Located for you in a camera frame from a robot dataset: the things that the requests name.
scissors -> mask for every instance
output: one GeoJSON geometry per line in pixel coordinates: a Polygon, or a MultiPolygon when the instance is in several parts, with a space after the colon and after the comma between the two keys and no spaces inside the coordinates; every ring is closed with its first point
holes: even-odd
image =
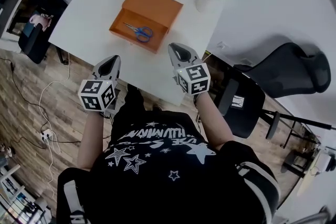
{"type": "Polygon", "coordinates": [[[147,26],[136,28],[132,25],[124,24],[135,32],[136,39],[140,42],[148,42],[150,37],[153,36],[152,29],[147,26]]]}

office chair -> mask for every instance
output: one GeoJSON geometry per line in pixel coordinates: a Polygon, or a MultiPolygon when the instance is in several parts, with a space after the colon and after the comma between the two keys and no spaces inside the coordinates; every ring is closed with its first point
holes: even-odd
{"type": "MultiPolygon", "coordinates": [[[[255,67],[235,65],[232,68],[224,64],[223,90],[214,102],[234,135],[248,138],[259,118],[270,125],[266,139],[274,136],[281,118],[293,120],[294,124],[300,122],[336,130],[328,124],[262,109],[265,101],[263,90],[273,98],[325,91],[331,81],[331,72],[322,52],[308,57],[298,45],[286,43],[255,67]]],[[[302,138],[292,131],[289,137],[291,135],[302,138]]],[[[302,139],[316,143],[306,137],[302,139]]]]}
{"type": "MultiPolygon", "coordinates": [[[[16,23],[26,22],[25,28],[22,31],[18,44],[21,50],[35,63],[40,63],[50,46],[48,42],[53,29],[55,28],[57,21],[60,19],[62,13],[67,7],[67,4],[63,0],[29,0],[29,2],[36,6],[33,14],[47,14],[53,15],[50,26],[46,31],[42,31],[41,24],[36,27],[32,25],[27,18],[20,16],[20,10],[17,16],[14,17],[9,30],[13,30],[16,23]]],[[[61,63],[67,65],[68,61],[63,60],[62,51],[56,47],[57,53],[61,63]]]]}

person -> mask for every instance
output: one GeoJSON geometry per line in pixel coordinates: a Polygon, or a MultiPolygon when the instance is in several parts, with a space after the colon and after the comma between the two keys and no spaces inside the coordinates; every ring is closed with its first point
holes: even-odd
{"type": "Polygon", "coordinates": [[[58,178],[57,222],[76,216],[85,219],[76,223],[270,223],[280,197],[273,173],[249,146],[235,142],[207,92],[195,99],[208,142],[187,114],[146,111],[131,85],[104,152],[103,117],[90,112],[77,159],[81,170],[68,168],[58,178]],[[65,191],[70,180],[78,199],[65,191]],[[71,203],[82,208],[75,216],[71,203]]]}

black t-shirt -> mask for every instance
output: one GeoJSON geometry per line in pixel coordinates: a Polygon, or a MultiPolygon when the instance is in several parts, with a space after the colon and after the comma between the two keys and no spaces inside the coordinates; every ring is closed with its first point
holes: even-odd
{"type": "MultiPolygon", "coordinates": [[[[71,179],[76,181],[79,200],[91,223],[140,219],[266,221],[265,204],[246,184],[246,176],[252,172],[245,172],[247,167],[242,164],[257,165],[250,170],[255,173],[260,168],[274,178],[270,169],[250,147],[232,141],[217,151],[192,123],[184,123],[154,117],[129,124],[97,158],[90,172],[78,173],[74,168],[64,171],[58,183],[58,222],[69,223],[65,221],[70,212],[62,186],[71,179]]],[[[260,185],[265,175],[256,180],[260,185]]],[[[270,194],[269,185],[259,189],[267,201],[278,200],[277,190],[271,189],[270,194]]],[[[276,202],[269,206],[276,207],[276,202]]]]}

scissor blade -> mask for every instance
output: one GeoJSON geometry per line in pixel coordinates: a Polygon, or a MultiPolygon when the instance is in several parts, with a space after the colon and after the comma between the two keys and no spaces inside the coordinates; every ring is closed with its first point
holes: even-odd
{"type": "Polygon", "coordinates": [[[135,28],[134,26],[129,25],[129,24],[127,24],[127,23],[124,23],[124,24],[125,24],[127,27],[131,28],[134,32],[138,32],[138,29],[135,28]]]}

